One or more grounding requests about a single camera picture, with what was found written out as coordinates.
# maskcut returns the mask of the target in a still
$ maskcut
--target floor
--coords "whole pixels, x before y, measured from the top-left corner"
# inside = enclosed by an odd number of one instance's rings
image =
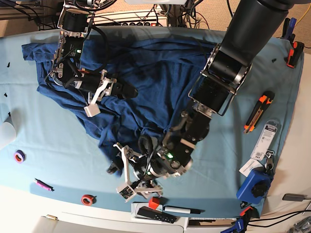
[[[234,12],[240,0],[230,0],[232,11]],[[118,0],[114,5],[107,8],[106,12],[130,11],[151,9],[152,5],[129,5],[124,0]],[[307,10],[308,5],[295,5],[289,12],[288,17],[299,19]],[[197,12],[201,13],[208,21],[209,27],[212,30],[225,31],[230,23],[231,16],[225,0],[205,0],[197,6]],[[207,29],[205,24],[201,24],[200,28]],[[0,21],[0,37],[6,35],[20,34],[33,32],[37,30],[33,22],[28,22],[26,19],[3,20]],[[280,27],[275,37],[281,36],[282,27]],[[296,40],[305,43],[306,47],[311,47],[311,10],[306,14],[303,20],[296,26],[294,33]],[[311,53],[311,49],[305,49],[306,53]]]

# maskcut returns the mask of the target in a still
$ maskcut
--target tape roll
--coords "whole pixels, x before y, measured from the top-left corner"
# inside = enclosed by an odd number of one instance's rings
[[[24,152],[22,152],[21,150],[16,151],[14,153],[14,159],[19,164],[22,164],[26,159]]]
[[[92,195],[83,195],[81,198],[81,202],[83,205],[91,206],[93,204],[93,197]]]

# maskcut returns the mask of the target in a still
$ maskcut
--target white label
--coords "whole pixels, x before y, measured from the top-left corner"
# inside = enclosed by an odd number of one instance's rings
[[[251,154],[252,159],[263,160],[274,135],[276,134],[277,127],[266,124],[261,132],[261,135],[255,145],[255,148]]]
[[[250,159],[244,164],[243,167],[239,170],[240,173],[242,173],[244,176],[248,177],[251,170],[257,167],[261,167],[262,164],[258,162],[256,159]]]

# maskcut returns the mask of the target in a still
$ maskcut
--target red object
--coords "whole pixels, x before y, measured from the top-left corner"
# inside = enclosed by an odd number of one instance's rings
[[[245,215],[245,212],[248,211],[249,209],[252,209],[252,210],[253,210],[253,207],[252,207],[252,206],[248,206],[245,210],[243,210],[243,211],[240,213],[240,216],[244,216],[244,215]]]
[[[158,198],[151,198],[149,201],[149,208],[156,210],[157,207],[160,205],[160,200]]]
[[[93,197],[92,195],[83,195],[81,198],[81,202],[83,203],[83,205],[91,206],[93,204],[94,198],[95,197]]]

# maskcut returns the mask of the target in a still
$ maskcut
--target red tape roll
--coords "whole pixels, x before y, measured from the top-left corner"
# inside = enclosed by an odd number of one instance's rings
[[[91,206],[93,204],[94,197],[92,195],[83,195],[81,198],[81,202],[83,205]]]

